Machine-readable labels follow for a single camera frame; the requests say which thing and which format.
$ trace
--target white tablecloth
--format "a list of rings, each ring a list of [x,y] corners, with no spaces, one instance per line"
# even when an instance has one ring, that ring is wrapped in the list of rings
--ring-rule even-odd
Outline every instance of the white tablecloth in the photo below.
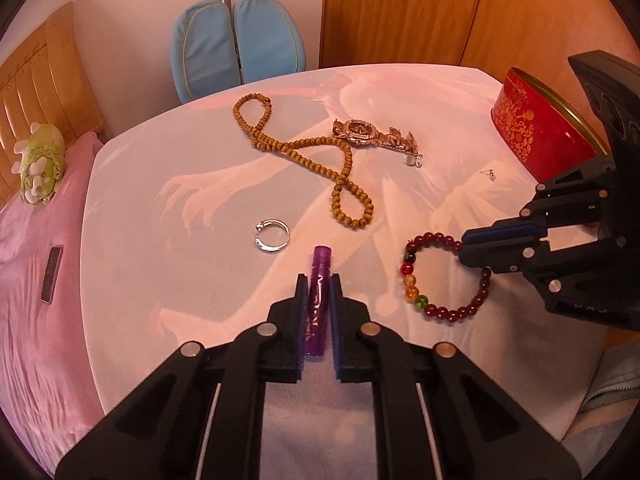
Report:
[[[153,118],[98,154],[84,216],[81,291],[95,382],[109,411],[178,346],[222,344],[265,319],[310,272],[315,245],[333,249],[346,296],[371,317],[423,346],[449,340],[556,438],[577,411],[602,351],[601,327],[546,313],[519,274],[492,278],[478,315],[451,326],[405,303],[399,265],[408,238],[516,216],[534,179],[494,129],[500,83],[451,66],[355,66],[261,81]],[[354,232],[329,208],[333,184],[273,153],[253,150],[231,113],[248,92],[271,97],[266,132],[277,139],[328,136],[333,120],[359,118],[386,132],[411,131],[423,167],[401,153],[354,149],[352,179],[372,198],[374,221]],[[250,123],[257,102],[242,112]],[[339,170],[335,147],[305,156]],[[496,180],[479,173],[494,170]],[[357,218],[361,205],[343,199]],[[261,252],[254,226],[277,218],[292,232],[281,252]],[[583,243],[580,228],[557,230],[555,246]],[[439,250],[418,254],[418,286],[433,303],[457,307],[478,270]],[[269,384],[264,479],[374,478],[370,389],[335,381],[331,355],[306,363],[296,385]]]

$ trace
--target plush toy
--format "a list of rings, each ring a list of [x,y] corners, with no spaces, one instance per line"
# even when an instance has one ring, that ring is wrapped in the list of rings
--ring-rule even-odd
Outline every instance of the plush toy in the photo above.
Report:
[[[52,124],[33,123],[31,137],[15,143],[22,160],[11,168],[20,175],[20,197],[31,205],[46,204],[65,173],[65,139]]]

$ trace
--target watch face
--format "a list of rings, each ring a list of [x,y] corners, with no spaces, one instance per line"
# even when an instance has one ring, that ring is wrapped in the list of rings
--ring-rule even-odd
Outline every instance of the watch face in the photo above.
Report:
[[[344,129],[347,131],[347,136],[351,139],[368,140],[376,136],[376,129],[373,127],[373,124],[357,119],[345,122]]]

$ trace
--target blue chair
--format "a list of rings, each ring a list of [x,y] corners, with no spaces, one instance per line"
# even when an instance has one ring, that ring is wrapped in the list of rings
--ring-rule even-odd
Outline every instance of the blue chair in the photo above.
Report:
[[[174,27],[171,68],[187,103],[244,83],[306,68],[305,47],[277,0],[206,0]]]

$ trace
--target lipstick tube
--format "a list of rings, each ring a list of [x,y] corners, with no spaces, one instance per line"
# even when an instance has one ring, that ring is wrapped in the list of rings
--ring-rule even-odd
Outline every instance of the lipstick tube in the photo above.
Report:
[[[307,356],[321,357],[326,345],[326,326],[329,305],[329,278],[331,276],[331,249],[317,246],[309,283],[309,300],[306,308],[307,324],[305,353]]]

